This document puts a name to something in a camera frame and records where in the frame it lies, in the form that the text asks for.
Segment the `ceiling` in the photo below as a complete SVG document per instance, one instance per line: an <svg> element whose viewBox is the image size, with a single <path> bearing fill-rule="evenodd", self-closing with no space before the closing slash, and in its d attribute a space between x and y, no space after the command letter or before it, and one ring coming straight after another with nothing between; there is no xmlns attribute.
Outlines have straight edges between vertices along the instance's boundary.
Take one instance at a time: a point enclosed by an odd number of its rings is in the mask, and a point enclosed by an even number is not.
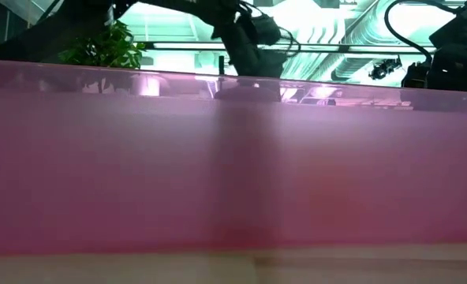
<svg viewBox="0 0 467 284"><path fill-rule="evenodd" d="M0 0L13 12L35 23L53 0ZM255 0L273 16L276 22L290 30L300 43L345 43L352 45L399 45L383 23L383 13L393 0L342 0L339 9L323 9L317 0ZM390 17L392 25L403 36L422 45L429 45L428 36L451 19L434 7L399 5ZM137 3L121 18L132 30L136 40L152 42L196 43L211 42L212 27L197 17L181 12ZM192 73L216 74L221 51L148 51L153 65L145 69L164 69ZM344 55L301 53L285 65L283 77L297 80L337 81L353 84L394 86L404 76L400 69L385 80L368 77L372 63L392 55ZM405 66L420 61L419 55L402 55ZM233 68L227 73L235 74Z"/></svg>

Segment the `pipe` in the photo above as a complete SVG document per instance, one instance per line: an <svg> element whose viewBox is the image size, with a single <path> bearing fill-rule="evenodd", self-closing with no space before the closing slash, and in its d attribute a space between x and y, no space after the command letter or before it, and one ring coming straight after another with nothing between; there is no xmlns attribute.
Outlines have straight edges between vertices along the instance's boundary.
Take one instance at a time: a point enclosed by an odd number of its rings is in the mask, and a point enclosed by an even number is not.
<svg viewBox="0 0 467 284"><path fill-rule="evenodd" d="M361 20L353 23L356 27L349 30L342 39L344 44L354 45L376 45L394 44L396 39L385 37L378 33L380 28L384 28L381 21L384 11L393 0L377 0L367 8L367 12L361 15ZM347 80L357 70L367 65L370 58L347 58L344 54L329 54L321 62L319 67L308 77L307 80L322 80L322 78L332 73L337 80Z"/></svg>

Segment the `pink acrylic sheet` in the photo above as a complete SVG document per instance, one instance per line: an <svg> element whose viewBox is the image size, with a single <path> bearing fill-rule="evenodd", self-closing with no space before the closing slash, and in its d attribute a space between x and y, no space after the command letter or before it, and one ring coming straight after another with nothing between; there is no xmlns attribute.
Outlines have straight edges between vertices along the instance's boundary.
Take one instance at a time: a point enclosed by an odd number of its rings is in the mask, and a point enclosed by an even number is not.
<svg viewBox="0 0 467 284"><path fill-rule="evenodd" d="M0 255L467 241L467 93L237 79L0 62Z"/></svg>

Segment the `black cable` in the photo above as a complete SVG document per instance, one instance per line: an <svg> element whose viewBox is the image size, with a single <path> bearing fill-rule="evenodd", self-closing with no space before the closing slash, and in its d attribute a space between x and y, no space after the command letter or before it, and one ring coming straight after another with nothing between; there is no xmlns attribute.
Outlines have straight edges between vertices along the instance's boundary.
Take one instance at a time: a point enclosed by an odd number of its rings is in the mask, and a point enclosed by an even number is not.
<svg viewBox="0 0 467 284"><path fill-rule="evenodd" d="M255 9L255 10L257 10L258 12L260 12L262 15L266 15L266 13L264 13L260 8L254 6L253 4L251 4L251 3L249 3L249 2L240 1L239 4L240 4L240 6L241 6L242 8L244 8L244 9L246 10L246 12L249 13L249 14L252 13L252 9ZM287 39L287 40L289 40L289 42L290 42L290 46L289 46L288 49L286 50L286 56L287 56L287 58L293 58L293 57L295 57L295 56L298 55L298 54L300 53L300 51L302 50L302 45L295 39L295 37L293 36L293 34L292 34L290 31L288 31L287 29L285 29L285 28L283 28L283 27L279 27L279 28L288 34L288 37L285 37L285 36L282 37L283 39ZM292 47L293 47L294 44L297 45L297 50L296 50L293 54L287 55L287 54L291 51L291 49L292 49Z"/></svg>
<svg viewBox="0 0 467 284"><path fill-rule="evenodd" d="M295 39L295 37L293 36L293 34L290 31L288 31L287 29L285 29L283 27L279 27L279 28L282 29L284 32L288 33L288 37L283 37L283 39L288 39L290 41L290 46L286 50L287 54L290 52L290 50L291 50L291 48L293 47L294 44L297 45L297 50L293 54L288 55L288 58L295 57L302 50L302 45Z"/></svg>
<svg viewBox="0 0 467 284"><path fill-rule="evenodd" d="M421 45L419 45L417 43L414 43L413 41L410 41L407 38L401 36L399 33L397 33L393 29L393 27L390 24L390 17L389 16L390 16L391 9L393 9L393 7L395 7L396 5L398 5L400 3L404 3L404 2L419 2L419 3L426 4L426 5L437 7L439 9L441 9L442 11L446 11L446 12L453 13L453 14L458 13L460 11L460 9L459 8L453 9L453 8L448 7L448 6L445 6L444 4L441 4L441 3L438 3L438 2L435 2L435 1L432 1L432 0L395 0L393 3L391 3L386 8L386 12L384 13L384 24L386 24L386 28L388 29L388 31L390 31L390 33L395 38L400 40L401 42L407 44L410 47L416 48L419 52L421 52L426 57L425 63L431 64L432 63L432 55L427 50L425 50Z"/></svg>

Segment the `metal beam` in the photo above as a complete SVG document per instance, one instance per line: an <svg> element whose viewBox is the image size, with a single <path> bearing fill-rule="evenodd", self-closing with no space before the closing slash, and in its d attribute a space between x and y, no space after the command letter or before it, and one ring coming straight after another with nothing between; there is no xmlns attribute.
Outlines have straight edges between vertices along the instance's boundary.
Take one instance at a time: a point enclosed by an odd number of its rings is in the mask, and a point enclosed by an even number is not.
<svg viewBox="0 0 467 284"><path fill-rule="evenodd" d="M256 7L274 7L285 0L253 0L252 4Z"/></svg>
<svg viewBox="0 0 467 284"><path fill-rule="evenodd" d="M43 7L32 0L0 0L0 3L30 24L35 24L44 13Z"/></svg>
<svg viewBox="0 0 467 284"><path fill-rule="evenodd" d="M44 11L44 13L39 17L39 19L37 20L37 23L43 21L44 19L46 19L47 17L50 16L51 12L53 12L54 8L57 6L57 4L60 2L60 0L54 0L49 7L47 7L46 11Z"/></svg>
<svg viewBox="0 0 467 284"><path fill-rule="evenodd" d="M222 43L176 43L176 42L145 42L148 50L213 50L225 51ZM277 51L296 51L296 47L290 47L289 44L278 43L264 49ZM423 47L431 54L435 53L435 48L432 46ZM378 58L378 55L418 55L419 51L412 47L399 45L375 45L375 46L360 46L349 44L301 44L301 53L328 53L328 54L349 54L349 57L355 58Z"/></svg>
<svg viewBox="0 0 467 284"><path fill-rule="evenodd" d="M195 37L195 40L196 41L199 41L199 34L198 32L196 31L196 26L195 26L195 23L193 22L193 16L188 14L186 15L187 18L188 18L188 23L189 23L189 27L192 29L192 34L193 34L193 37Z"/></svg>
<svg viewBox="0 0 467 284"><path fill-rule="evenodd" d="M27 28L27 22L0 3L0 43Z"/></svg>

